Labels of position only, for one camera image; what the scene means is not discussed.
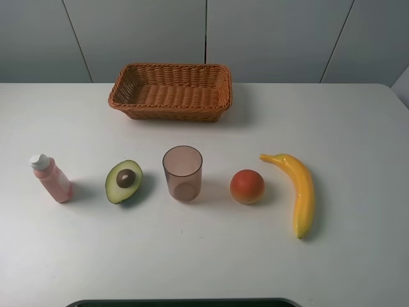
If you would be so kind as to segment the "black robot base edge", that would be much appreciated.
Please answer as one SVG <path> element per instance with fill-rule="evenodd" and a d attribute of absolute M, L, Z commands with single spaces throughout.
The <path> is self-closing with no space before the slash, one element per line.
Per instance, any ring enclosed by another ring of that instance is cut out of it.
<path fill-rule="evenodd" d="M 146 307 L 219 307 L 219 306 L 300 306 L 298 303 L 283 298 L 255 299 L 132 299 L 132 300 L 81 300 L 68 306 L 146 306 Z"/>

